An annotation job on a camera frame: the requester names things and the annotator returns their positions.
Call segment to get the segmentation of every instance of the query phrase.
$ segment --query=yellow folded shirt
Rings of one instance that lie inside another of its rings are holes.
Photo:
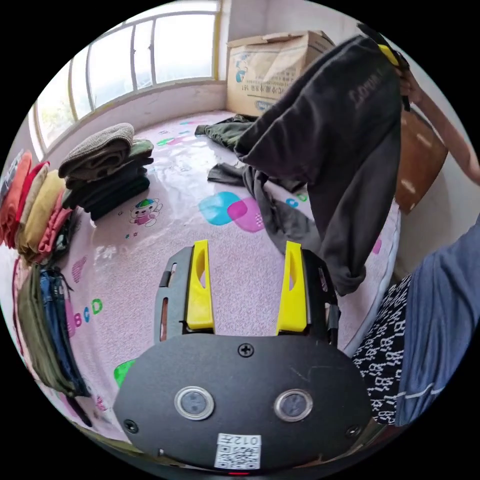
[[[40,240],[47,229],[57,199],[64,189],[65,180],[59,177],[59,171],[50,171],[31,207],[25,228],[19,238],[18,253],[26,253],[28,250],[38,252]]]

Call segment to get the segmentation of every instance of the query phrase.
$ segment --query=window frame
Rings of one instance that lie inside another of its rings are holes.
[[[35,100],[35,103],[32,106],[32,121],[34,126],[34,134],[36,139],[38,140],[40,150],[43,156],[50,153],[54,150],[59,144],[61,144],[66,137],[71,135],[74,131],[76,131],[80,125],[88,122],[94,117],[97,117],[113,107],[126,103],[132,100],[134,97],[148,95],[153,93],[157,90],[162,90],[165,87],[171,85],[182,85],[182,84],[189,84],[195,83],[198,84],[199,82],[211,82],[211,81],[218,81],[219,80],[219,70],[220,70],[220,30],[221,30],[221,19],[223,13],[223,3],[225,0],[216,0],[217,1],[217,8],[215,11],[205,11],[205,10],[183,10],[183,11],[175,11],[175,12],[165,12],[165,13],[158,13],[156,15],[148,16],[145,18],[128,21],[125,20],[121,24],[117,25],[116,27],[102,33],[99,37],[93,40],[88,45],[88,50],[86,54],[86,63],[85,63],[85,83],[86,83],[86,91],[88,96],[88,102],[90,104],[90,112],[87,113],[85,116],[79,119],[77,109],[75,106],[74,95],[73,95],[73,86],[72,86],[72,71],[73,71],[73,60],[77,56],[71,58],[68,61],[68,101],[71,108],[72,116],[74,119],[73,125],[69,126],[58,138],[56,138],[49,146],[46,145],[44,137],[42,135],[42,131],[40,128],[40,121],[39,121],[39,106],[38,106],[38,99]],[[173,80],[168,82],[160,82],[157,83],[156,78],[156,69],[155,69],[155,26],[157,19],[167,18],[167,17],[178,17],[180,15],[208,15],[214,17],[213,22],[213,39],[212,39],[212,59],[211,59],[211,70],[212,75],[207,77],[195,77],[195,78],[184,78],[181,80]],[[152,85],[144,88],[138,89],[137,85],[137,76],[135,72],[135,50],[134,50],[134,41],[135,41],[135,30],[136,25],[150,22],[152,21],[151,26],[151,37],[150,37],[150,66],[151,66],[151,78],[152,78]],[[120,30],[130,28],[131,29],[131,39],[130,39],[130,75],[132,80],[133,90],[114,98],[113,100],[100,105],[99,107],[95,108],[93,97],[92,97],[92,85],[90,82],[90,55],[92,51],[92,46],[98,42],[99,40],[108,37],[111,34],[114,34]]]

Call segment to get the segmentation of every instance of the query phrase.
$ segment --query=window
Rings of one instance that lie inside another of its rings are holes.
[[[43,153],[76,122],[141,89],[215,78],[214,38],[222,0],[179,0],[110,28],[77,53],[33,105]]]
[[[38,97],[38,126],[45,145],[50,145],[75,123],[69,100],[69,67],[67,63]]]

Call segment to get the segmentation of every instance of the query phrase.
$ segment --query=blue jeans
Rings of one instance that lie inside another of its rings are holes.
[[[42,270],[40,272],[40,290],[43,300],[43,308],[58,363],[62,373],[65,375],[65,378],[70,380],[75,385],[75,389],[78,390],[78,395],[84,395],[81,385],[83,384],[83,381],[78,374],[78,371],[76,371],[77,369],[73,365],[75,361],[73,360],[70,348],[67,348],[66,345],[66,341],[68,341],[68,334],[65,338],[61,325],[62,322],[66,322],[66,315],[65,305],[63,316],[59,315],[59,311],[61,310],[58,305],[59,297],[63,297],[63,295],[61,294],[62,291],[59,289],[58,283],[60,283],[61,286],[60,278],[57,278],[56,276],[50,276],[49,272],[46,270]]]

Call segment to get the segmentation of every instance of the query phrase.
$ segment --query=cardboard box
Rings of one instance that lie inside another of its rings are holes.
[[[322,31],[273,33],[229,42],[227,110],[262,115],[316,58],[334,46]]]

